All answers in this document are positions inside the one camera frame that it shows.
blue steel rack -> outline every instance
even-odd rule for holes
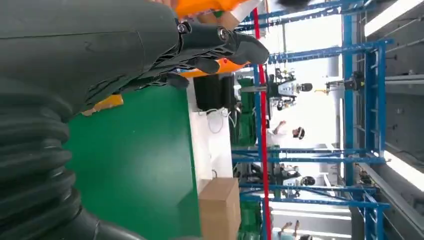
[[[371,4],[366,4],[365,0],[335,0],[311,4],[302,10],[305,11],[305,14],[300,16],[288,16],[289,14],[296,13],[296,11],[290,11],[288,9],[260,14],[258,16],[258,19],[267,20],[267,22],[259,24],[259,28],[269,28],[272,26],[278,26],[286,23],[292,23],[307,19],[316,19],[331,15],[351,15],[368,11],[374,6],[375,2]],[[235,30],[239,32],[254,30],[255,25],[251,23],[252,21],[252,16],[246,17],[242,24],[240,24]]]
[[[268,63],[284,63],[297,62],[312,59],[329,58],[343,55],[344,58],[351,57],[354,54],[365,54],[365,149],[353,149],[352,145],[346,145],[345,149],[300,149],[300,148],[280,148],[268,149],[267,153],[273,154],[320,154],[318,157],[279,157],[268,158],[269,163],[279,162],[314,162],[314,163],[373,163],[384,164],[386,161],[382,157],[376,157],[372,153],[379,153],[383,156],[385,149],[385,124],[386,124],[386,96],[385,96],[385,78],[386,78],[386,45],[393,43],[392,40],[382,40],[377,42],[367,42],[362,44],[345,44],[341,47],[330,47],[325,49],[302,51],[294,53],[279,53],[269,56]],[[257,68],[253,68],[254,83],[259,84]],[[256,130],[258,136],[258,145],[262,145],[261,136],[261,113],[259,95],[255,97],[256,109]],[[261,152],[257,150],[233,150],[233,163],[254,163],[262,162]],[[263,198],[255,195],[264,189],[263,184],[240,184],[243,191],[240,193],[241,201],[262,202]],[[322,196],[333,198],[334,200],[305,200],[295,198],[271,198],[270,201],[299,203],[299,204],[319,204],[319,205],[338,205],[359,208],[364,216],[365,239],[384,239],[383,220],[384,209],[389,205],[377,202],[373,194],[376,188],[364,187],[311,187],[311,186],[285,186],[285,185],[269,185],[270,190],[302,190],[308,191]],[[340,192],[337,196],[327,194],[327,191]],[[267,240],[266,232],[263,232],[263,239]]]

fluorescent light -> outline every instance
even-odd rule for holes
[[[389,6],[386,10],[380,13],[380,15],[376,16],[365,25],[365,37],[375,33],[386,24],[397,19],[422,2],[424,2],[424,0],[397,0],[397,2],[393,3],[393,5]]]
[[[347,208],[339,208],[331,205],[319,204],[304,204],[304,203],[291,203],[291,202],[270,202],[269,206],[274,210],[290,210],[290,211],[303,211],[312,213],[341,213],[350,214],[351,211]]]
[[[274,227],[272,229],[273,232],[279,232],[281,231],[281,228],[279,227]],[[293,229],[284,229],[285,233],[294,233],[295,230]],[[333,232],[323,232],[323,231],[308,231],[308,230],[297,230],[297,234],[298,235],[311,235],[313,236],[315,239],[315,236],[320,236],[320,237],[328,237],[328,238],[336,238],[336,239],[351,239],[352,236],[349,234],[339,234],[339,233],[333,233]]]
[[[339,216],[339,215],[327,215],[319,213],[309,213],[309,212],[296,212],[296,211],[280,211],[273,210],[271,212],[273,215],[283,215],[283,216],[292,216],[292,217],[305,217],[305,218],[317,218],[317,219],[337,219],[337,220],[352,220],[350,216]]]
[[[404,179],[406,179],[412,185],[421,190],[421,192],[424,192],[424,173],[418,171],[413,166],[402,161],[400,158],[386,150],[384,151],[384,158],[387,161],[387,166],[389,166],[396,173],[401,175]]]
[[[343,98],[339,100],[339,112],[340,112],[340,149],[343,150],[345,148],[345,113],[343,111]],[[342,179],[345,178],[345,163],[340,163],[340,177]]]

yellow object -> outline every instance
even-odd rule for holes
[[[99,103],[94,105],[92,109],[84,111],[82,115],[91,116],[95,112],[99,112],[103,109],[111,109],[116,106],[121,106],[123,104],[124,104],[124,99],[122,98],[122,95],[111,95],[105,100],[100,101]]]
[[[215,11],[231,11],[246,0],[179,0],[175,9],[179,18],[198,13]]]

red cable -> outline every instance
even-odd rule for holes
[[[258,9],[253,10],[253,23],[254,23],[254,33],[256,39],[261,38],[261,32],[259,30],[259,17]],[[265,73],[264,67],[262,64],[258,65],[259,67],[259,82],[265,84]],[[270,215],[270,199],[269,199],[269,183],[268,183],[268,159],[267,159],[267,120],[265,116],[267,115],[267,93],[264,91],[260,92],[260,125],[261,125],[261,135],[262,135],[262,168],[263,168],[263,193],[265,194],[263,201],[263,210],[266,213],[266,235],[268,239],[271,239],[271,215]]]

robotic hand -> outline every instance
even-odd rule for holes
[[[0,240],[142,239],[82,207],[66,123],[113,93],[184,82],[175,69],[268,58],[252,37],[143,0],[5,0],[0,25]]]

